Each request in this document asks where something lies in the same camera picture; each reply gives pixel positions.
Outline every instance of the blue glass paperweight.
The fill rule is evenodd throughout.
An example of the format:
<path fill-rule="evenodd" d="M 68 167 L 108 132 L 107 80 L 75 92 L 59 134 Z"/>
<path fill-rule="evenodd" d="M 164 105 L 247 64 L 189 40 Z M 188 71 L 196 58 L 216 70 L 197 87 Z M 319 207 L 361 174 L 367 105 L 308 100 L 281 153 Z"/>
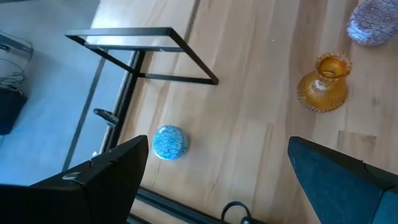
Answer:
<path fill-rule="evenodd" d="M 152 140 L 152 150 L 161 159 L 176 160 L 187 153 L 188 135 L 179 127 L 166 125 L 158 129 Z"/>

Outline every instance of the wire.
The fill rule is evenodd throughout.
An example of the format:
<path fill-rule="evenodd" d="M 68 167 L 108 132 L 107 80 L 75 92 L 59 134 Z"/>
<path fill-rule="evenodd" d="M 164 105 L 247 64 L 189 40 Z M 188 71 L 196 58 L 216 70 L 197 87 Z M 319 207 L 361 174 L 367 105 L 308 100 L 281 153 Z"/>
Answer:
<path fill-rule="evenodd" d="M 22 84 L 27 79 L 25 76 L 26 66 L 29 64 L 29 62 L 32 60 L 32 57 L 33 57 L 32 42 L 28 41 L 27 39 L 23 39 L 23 38 L 16 37 L 14 35 L 5 33 L 3 31 L 0 31 L 0 34 L 8 35 L 9 37 L 12 37 L 15 39 L 24 40 L 24 41 L 28 42 L 30 45 L 29 59 L 26 61 L 26 64 L 23 67 L 19 66 L 18 64 L 14 63 L 8 59 L 0 58 L 0 60 L 11 63 L 20 70 L 18 72 L 12 72 L 11 75 L 6 75 L 5 77 L 0 77 L 0 88 L 10 89 L 10 90 L 14 90 L 14 91 L 21 91 Z"/>

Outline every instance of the black metal frame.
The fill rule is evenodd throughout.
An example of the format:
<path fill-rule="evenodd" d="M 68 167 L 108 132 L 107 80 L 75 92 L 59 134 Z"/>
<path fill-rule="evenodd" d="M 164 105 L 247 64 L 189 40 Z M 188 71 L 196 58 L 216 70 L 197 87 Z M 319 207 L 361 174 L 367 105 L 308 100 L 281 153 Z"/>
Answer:
<path fill-rule="evenodd" d="M 179 34 L 171 27 L 145 27 L 145 28 L 107 28 L 107 29 L 89 29 L 89 30 L 71 30 L 68 31 L 66 36 L 79 43 L 80 45 L 90 49 L 103 58 L 113 62 L 119 67 L 125 69 L 129 73 L 139 78 L 149 78 L 156 80 L 178 81 L 201 83 L 209 85 L 217 85 L 218 78 L 216 75 L 205 65 L 199 56 L 188 46 L 188 44 L 179 36 Z M 162 46 L 126 46 L 126 45 L 98 45 L 90 44 L 81 36 L 126 36 L 126 37 L 143 37 L 143 36 L 158 36 L 170 37 L 178 47 L 162 47 Z M 131 50 L 138 51 L 142 54 L 146 52 L 185 52 L 208 76 L 209 78 L 192 78 L 192 77 L 179 77 L 173 75 L 159 75 L 152 73 L 141 73 L 140 70 L 130 67 L 120 60 L 108 54 L 107 50 Z"/>
<path fill-rule="evenodd" d="M 128 72 L 120 92 L 120 97 L 116 103 L 116 108 L 113 111 L 113 115 L 115 115 L 119 121 L 115 127 L 110 128 L 108 131 L 104 140 L 102 152 L 106 152 L 107 150 L 116 147 L 118 144 L 138 78 L 201 83 L 208 85 L 218 85 L 219 82 L 216 75 L 204 64 L 199 56 L 188 46 L 177 32 L 170 27 L 71 30 L 67 32 L 66 36 Z M 82 39 L 81 36 L 168 36 L 178 45 L 178 47 L 94 45 L 89 44 L 85 39 Z M 108 54 L 109 50 L 135 51 L 130 66 Z M 209 76 L 209 78 L 178 77 L 172 75 L 141 73 L 141 67 L 144 62 L 146 52 L 185 52 Z M 181 203 L 144 188 L 139 189 L 136 199 L 188 223 L 221 223 L 219 218 L 199 212 L 198 210 L 182 205 Z M 133 214 L 130 215 L 127 222 L 149 223 Z"/>

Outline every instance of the glass vase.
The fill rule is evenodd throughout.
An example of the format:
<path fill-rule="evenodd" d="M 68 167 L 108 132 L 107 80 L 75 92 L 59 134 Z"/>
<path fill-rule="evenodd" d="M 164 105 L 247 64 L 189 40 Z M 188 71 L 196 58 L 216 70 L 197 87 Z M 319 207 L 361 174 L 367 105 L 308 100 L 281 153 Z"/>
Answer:
<path fill-rule="evenodd" d="M 316 112 L 337 109 L 348 96 L 346 77 L 351 72 L 351 65 L 351 61 L 341 54 L 320 56 L 315 70 L 304 76 L 298 84 L 298 99 Z"/>

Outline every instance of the wooden floor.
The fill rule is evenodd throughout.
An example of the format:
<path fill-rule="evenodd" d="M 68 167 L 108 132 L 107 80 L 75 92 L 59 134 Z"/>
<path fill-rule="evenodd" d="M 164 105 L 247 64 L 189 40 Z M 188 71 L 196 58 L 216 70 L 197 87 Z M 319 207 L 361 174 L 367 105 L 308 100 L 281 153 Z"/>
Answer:
<path fill-rule="evenodd" d="M 138 83 L 120 141 L 139 134 L 151 141 L 165 124 L 182 127 L 191 140 L 178 161 L 151 153 L 142 186 L 217 217 L 240 200 L 268 223 L 319 223 L 287 157 L 290 136 L 398 173 L 398 40 L 372 48 L 351 43 L 345 26 L 357 4 L 201 0 L 189 44 L 220 85 Z M 299 103 L 296 86 L 332 51 L 353 61 L 350 94 L 338 110 L 319 114 Z M 205 77 L 185 55 L 165 68 L 156 69 Z M 132 212 L 179 223 L 140 202 Z M 228 220 L 238 223 L 240 215 L 233 210 Z"/>

